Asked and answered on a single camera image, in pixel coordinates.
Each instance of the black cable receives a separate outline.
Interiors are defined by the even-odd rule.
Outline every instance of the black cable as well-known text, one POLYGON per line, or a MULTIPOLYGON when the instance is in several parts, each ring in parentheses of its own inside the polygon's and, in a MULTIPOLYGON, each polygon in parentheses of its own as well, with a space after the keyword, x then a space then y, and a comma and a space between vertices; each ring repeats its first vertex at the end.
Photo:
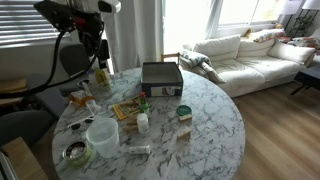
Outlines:
POLYGON ((64 83, 70 82, 70 81, 80 77, 81 75, 86 73, 91 68, 91 66, 93 65, 94 61, 96 60, 97 54, 99 53, 100 47, 101 47, 101 37, 102 37, 103 31, 104 31, 104 23, 102 22, 101 33, 100 33, 100 37, 99 37, 100 41, 99 41, 98 49, 95 52, 95 55, 94 55, 91 63, 89 64, 89 66, 84 71, 82 71, 81 73, 79 73, 76 76, 74 76, 74 77, 72 77, 70 79, 67 79, 65 81, 48 85, 52 81, 52 78, 53 78, 53 76, 55 74, 57 60, 58 60, 58 52, 59 52, 60 41, 61 41, 63 35, 66 33, 66 31, 62 31, 62 32, 60 32, 60 34, 59 34, 59 36, 58 36, 58 38, 56 40, 56 43, 55 43, 55 49, 54 49, 54 55, 53 55, 53 64, 52 64, 53 67, 51 68, 50 76, 49 76, 48 80, 46 81, 46 83, 44 83, 44 84, 42 84, 42 85, 40 85, 40 86, 38 86, 36 88, 32 88, 32 89, 29 89, 29 90, 26 90, 26 91, 22 91, 22 92, 0 93, 0 99, 10 99, 10 98, 23 97, 23 96, 30 96, 30 95, 42 92, 42 91, 44 91, 44 90, 46 90, 46 89, 48 89, 50 87, 58 86, 60 84, 64 84, 64 83))

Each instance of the marble tabletop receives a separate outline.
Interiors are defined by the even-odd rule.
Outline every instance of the marble tabletop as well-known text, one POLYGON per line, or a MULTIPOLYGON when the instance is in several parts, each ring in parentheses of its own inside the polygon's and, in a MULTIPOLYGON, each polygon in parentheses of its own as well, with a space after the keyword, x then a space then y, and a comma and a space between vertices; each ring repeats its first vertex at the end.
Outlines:
MULTIPOLYGON (((62 151, 72 141, 85 139, 89 125, 73 131, 67 125, 90 115, 85 107, 72 103, 62 114, 52 144, 53 161, 64 179, 231 179, 240 165, 245 148, 242 117, 229 96, 218 86, 196 74, 182 71, 181 97, 147 98, 151 104, 147 134, 126 134, 125 121, 119 123, 119 145, 112 158, 93 150, 89 162, 80 168, 68 166, 62 151), (176 108, 192 109, 192 122, 180 123, 176 108), (191 129, 189 141, 178 141, 181 131, 191 129), (150 145, 150 155, 130 155, 130 146, 150 145)), ((95 118, 117 119, 112 105, 138 95, 141 69, 120 72, 110 90, 95 89, 92 94, 102 106, 95 118)))

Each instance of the cup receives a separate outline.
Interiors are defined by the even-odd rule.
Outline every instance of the cup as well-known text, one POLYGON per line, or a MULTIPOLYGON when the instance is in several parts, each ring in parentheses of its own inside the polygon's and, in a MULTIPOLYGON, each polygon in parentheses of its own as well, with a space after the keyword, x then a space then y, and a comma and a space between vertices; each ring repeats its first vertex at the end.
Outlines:
POLYGON ((97 105, 94 99, 86 101, 86 105, 93 115, 97 114, 101 109, 101 106, 97 105))
POLYGON ((119 143, 117 121, 111 118, 94 121, 86 132, 86 138, 102 157, 112 157, 119 143))

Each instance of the black box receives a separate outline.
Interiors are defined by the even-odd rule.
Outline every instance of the black box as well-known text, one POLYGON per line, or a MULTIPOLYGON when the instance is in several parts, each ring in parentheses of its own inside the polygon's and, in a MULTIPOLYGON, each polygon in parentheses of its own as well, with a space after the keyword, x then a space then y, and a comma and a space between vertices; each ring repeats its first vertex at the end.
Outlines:
POLYGON ((175 62, 143 63, 142 91, 147 97, 181 96, 183 78, 175 62))

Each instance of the white sofa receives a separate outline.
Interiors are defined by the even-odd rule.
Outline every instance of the white sofa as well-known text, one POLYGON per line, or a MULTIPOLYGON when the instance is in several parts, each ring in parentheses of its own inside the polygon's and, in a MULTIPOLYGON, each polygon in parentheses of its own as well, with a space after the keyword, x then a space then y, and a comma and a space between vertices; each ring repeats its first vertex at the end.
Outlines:
POLYGON ((240 35, 183 46, 180 66, 216 83, 230 97, 293 80, 314 57, 313 48, 274 39, 256 43, 240 35))

